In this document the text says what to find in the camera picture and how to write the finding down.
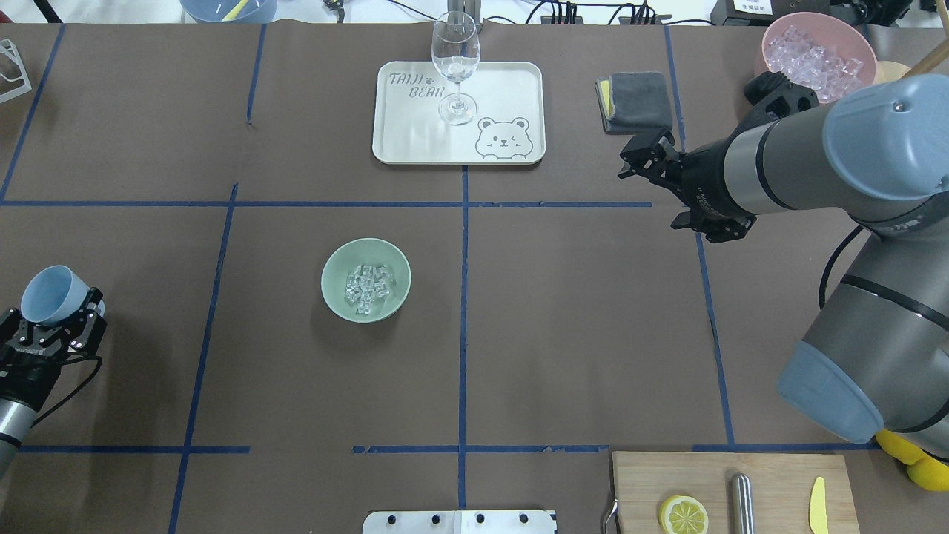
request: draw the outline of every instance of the white tray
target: white tray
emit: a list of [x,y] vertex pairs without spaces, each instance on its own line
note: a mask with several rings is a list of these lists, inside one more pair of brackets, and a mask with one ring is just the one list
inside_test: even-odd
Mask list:
[[[536,163],[544,157],[544,90],[537,65],[481,62],[461,83],[461,91],[477,102],[477,113],[467,124],[452,126],[438,116],[438,103],[454,90],[455,84],[438,74],[432,62],[383,65],[372,129],[376,158],[390,164],[498,165]],[[495,137],[510,145],[501,146]],[[521,146],[511,148],[514,144]]]
[[557,534],[555,514],[545,510],[379,511],[365,518],[363,534]]

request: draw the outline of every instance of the blue tape line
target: blue tape line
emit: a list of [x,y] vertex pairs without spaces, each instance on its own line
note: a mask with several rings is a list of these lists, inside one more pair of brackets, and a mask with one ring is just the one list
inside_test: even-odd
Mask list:
[[457,454],[457,445],[370,445],[356,446],[353,454]]
[[875,443],[741,443],[693,445],[693,452],[803,452],[880,450]]
[[201,356],[197,362],[195,374],[195,389],[191,397],[191,409],[188,413],[188,428],[185,431],[184,450],[181,454],[181,464],[178,467],[178,479],[175,487],[175,500],[172,504],[171,520],[168,524],[168,534],[174,534],[177,529],[178,512],[181,510],[181,495],[184,493],[185,474],[188,471],[188,457],[190,456],[191,442],[195,436],[195,419],[197,418],[197,404],[201,398],[201,384],[204,381],[204,368],[208,361],[208,350],[211,347],[211,328],[214,325],[214,314],[217,311],[217,296],[221,288],[221,273],[224,270],[224,257],[228,252],[228,238],[231,234],[231,221],[234,214],[234,201],[237,199],[237,184],[231,188],[231,201],[228,206],[228,215],[224,219],[224,232],[221,236],[221,248],[217,253],[217,267],[214,270],[214,286],[211,290],[211,303],[208,306],[208,318],[204,324],[204,340],[201,342]]
[[229,445],[191,446],[189,454],[250,454],[250,447]]
[[53,43],[53,50],[49,52],[49,59],[47,60],[47,67],[43,71],[43,77],[40,78],[40,84],[36,86],[36,94],[33,95],[33,103],[29,106],[29,113],[27,113],[27,120],[23,123],[23,131],[20,132],[20,139],[16,142],[16,148],[13,149],[13,157],[9,160],[7,176],[3,180],[3,186],[0,187],[0,201],[3,201],[3,199],[7,197],[9,183],[13,179],[13,170],[16,168],[16,163],[20,160],[20,150],[23,149],[23,143],[27,139],[29,126],[33,123],[33,115],[36,114],[36,106],[39,105],[40,97],[43,96],[43,89],[47,86],[49,72],[53,69],[53,62],[56,61],[56,52],[59,51],[59,45],[63,42],[64,33],[65,24],[61,24],[59,32],[56,33],[56,41]]
[[672,33],[668,26],[663,26],[665,31],[665,54],[669,58],[669,77],[672,79],[672,98],[676,104],[676,121],[679,124],[679,140],[682,150],[685,150],[685,121],[682,119],[682,101],[679,99],[679,79],[676,77],[676,60],[672,57]]
[[467,449],[468,452],[479,454],[523,454],[538,452],[594,454],[609,450],[609,445],[469,445]]
[[[676,77],[676,61],[672,52],[672,33],[669,27],[662,27],[665,31],[665,52],[669,59],[669,74],[672,78],[672,94],[676,101],[676,120],[679,124],[679,137],[682,150],[686,150],[685,121],[682,119],[682,103],[679,98],[679,79]],[[728,402],[728,387],[725,383],[725,366],[721,359],[721,344],[718,340],[718,323],[715,317],[715,304],[712,300],[712,285],[709,282],[708,264],[705,262],[705,246],[702,244],[701,234],[696,233],[696,248],[698,249],[698,267],[702,273],[702,288],[705,292],[705,309],[712,327],[712,338],[715,347],[715,361],[718,374],[718,396],[721,399],[721,413],[725,422],[725,437],[729,444],[735,443],[735,430],[732,427],[732,409]]]
[[721,359],[721,344],[718,341],[718,322],[715,317],[715,304],[712,301],[712,285],[709,282],[708,264],[705,262],[705,246],[702,236],[696,232],[696,248],[698,249],[698,266],[702,272],[702,288],[705,291],[705,309],[712,326],[712,338],[715,341],[715,363],[718,374],[718,396],[721,397],[721,413],[725,420],[725,437],[729,444],[735,443],[735,431],[732,428],[732,410],[728,402],[728,386],[725,383],[725,365]]
[[451,201],[242,200],[241,208],[460,208]]
[[108,446],[108,445],[32,445],[20,452],[32,454],[180,454],[183,447]]
[[253,77],[251,78],[251,93],[247,97],[247,124],[251,123],[253,112],[253,96],[257,92],[257,75],[260,74],[260,59],[264,56],[264,39],[267,37],[267,25],[260,25],[260,40],[257,41],[257,58],[253,60]]
[[224,208],[226,200],[3,200],[5,206],[22,207],[200,207]]
[[473,208],[651,208],[652,202],[471,202]]
[[[460,208],[464,202],[426,200],[2,200],[21,207],[201,207],[224,208]],[[469,202],[470,208],[651,208],[649,201],[630,202]]]
[[465,509],[468,440],[468,165],[461,166],[461,322],[458,344],[458,509]]
[[[609,445],[465,445],[465,454],[533,454],[538,452],[565,452],[590,454],[609,450]],[[357,445],[353,454],[456,454],[454,445]]]
[[[26,445],[20,452],[27,454],[181,454],[182,446],[137,445]],[[250,447],[202,446],[192,447],[191,454],[250,454]]]

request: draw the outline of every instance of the light blue cup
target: light blue cup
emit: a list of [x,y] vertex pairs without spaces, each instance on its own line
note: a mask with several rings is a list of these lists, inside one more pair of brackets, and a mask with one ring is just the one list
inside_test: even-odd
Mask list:
[[[80,309],[88,293],[89,286],[65,265],[46,267],[27,284],[20,313],[29,322],[56,326]],[[105,315],[104,302],[97,311]]]
[[[237,0],[181,0],[181,6],[197,22],[224,22],[221,19],[236,5]],[[250,0],[237,18],[225,24],[267,24],[273,22],[276,12],[277,0]]]

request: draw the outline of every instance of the wooden cutting board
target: wooden cutting board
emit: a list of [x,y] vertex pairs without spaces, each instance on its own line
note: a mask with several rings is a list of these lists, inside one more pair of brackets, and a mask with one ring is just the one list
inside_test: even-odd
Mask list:
[[662,502],[672,495],[691,495],[708,511],[708,534],[729,534],[729,481],[737,472],[752,480],[756,532],[810,534],[810,489],[814,478],[822,476],[830,534],[860,534],[843,456],[731,452],[613,452],[621,532],[661,534]]

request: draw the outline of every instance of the black cable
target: black cable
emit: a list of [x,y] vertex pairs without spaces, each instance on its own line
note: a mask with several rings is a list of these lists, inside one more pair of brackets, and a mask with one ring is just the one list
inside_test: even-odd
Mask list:
[[648,3],[643,2],[643,3],[640,5],[640,8],[636,11],[636,15],[635,15],[635,17],[633,18],[633,20],[630,21],[630,23],[631,23],[631,24],[635,24],[635,25],[637,25],[637,26],[640,25],[640,24],[642,24],[642,18],[645,16],[646,10],[648,10],[648,9],[649,9]]
[[427,14],[425,14],[425,13],[419,11],[419,10],[416,10],[415,8],[410,8],[410,7],[406,6],[405,4],[403,4],[402,2],[396,2],[396,0],[389,0],[389,2],[392,3],[392,4],[395,4],[396,6],[399,6],[399,7],[401,7],[401,8],[406,8],[407,10],[410,10],[410,11],[412,11],[412,12],[414,12],[414,13],[417,13],[417,14],[419,14],[419,15],[421,15],[421,16],[423,16],[423,17],[429,19],[429,20],[437,20],[437,19],[436,19],[435,17],[433,17],[432,15],[427,15]]
[[607,26],[613,24],[613,20],[616,19],[616,15],[620,14],[620,11],[622,11],[623,8],[632,8],[632,9],[633,9],[633,15],[636,15],[636,5],[635,5],[635,4],[623,4],[623,5],[619,6],[618,8],[616,8],[615,11],[613,11],[613,16],[609,17],[609,22],[606,23]]
[[704,22],[705,24],[708,24],[710,26],[715,25],[714,22],[710,20],[705,20],[705,19],[682,19],[682,20],[674,20],[670,22],[663,22],[663,24],[665,24],[666,26],[669,26],[671,24],[682,24],[683,22]]
[[33,3],[36,4],[36,7],[39,8],[40,12],[46,18],[47,22],[52,23],[62,23],[63,19],[59,18],[59,15],[56,14],[56,10],[49,4],[47,0],[33,0]]
[[494,20],[494,19],[497,19],[497,20],[506,20],[506,21],[510,22],[511,24],[517,25],[516,22],[514,22],[514,21],[511,20],[511,19],[509,19],[508,17],[502,17],[502,16],[499,16],[499,15],[492,16],[492,17],[488,17],[488,18],[486,18],[486,19],[484,19],[484,20]]
[[560,6],[560,2],[557,2],[557,0],[541,0],[536,6],[534,6],[534,9],[530,10],[530,13],[528,13],[528,20],[524,21],[524,24],[530,24],[530,18],[544,4],[550,4],[550,20],[553,20],[553,17],[556,14],[556,9],[554,8],[553,5],[556,4],[557,6]]
[[73,390],[69,395],[63,397],[63,400],[61,400],[61,401],[59,401],[58,403],[56,403],[56,404],[55,404],[52,408],[50,408],[49,410],[46,410],[45,412],[43,412],[43,415],[40,415],[39,417],[37,417],[37,418],[33,421],[33,424],[32,424],[32,426],[31,426],[31,428],[33,428],[33,427],[39,425],[44,419],[46,419],[47,417],[49,417],[50,415],[52,415],[52,413],[53,413],[54,411],[58,410],[59,408],[62,408],[65,403],[69,402],[69,401],[72,399],[72,397],[76,396],[80,391],[82,391],[83,388],[84,388],[89,382],[92,382],[92,379],[96,377],[96,374],[99,373],[99,369],[102,367],[102,358],[100,358],[99,356],[85,356],[85,357],[83,357],[83,358],[77,358],[77,359],[74,359],[74,360],[67,360],[63,365],[70,365],[70,364],[79,363],[79,362],[81,362],[81,361],[88,361],[88,360],[96,360],[96,367],[92,370],[92,372],[85,378],[85,380],[83,380],[82,382],[80,382],[79,386],[76,386],[76,389],[75,389],[75,390]]
[[857,226],[847,234],[844,240],[837,245],[837,249],[833,251],[833,254],[830,255],[828,264],[824,266],[824,273],[821,275],[821,285],[817,288],[817,306],[819,306],[821,310],[823,310],[824,305],[827,304],[828,282],[830,281],[830,271],[833,270],[833,264],[837,262],[837,258],[844,252],[844,249],[846,249],[863,230],[863,226]]
[[622,4],[577,4],[577,6],[584,8],[619,8]]

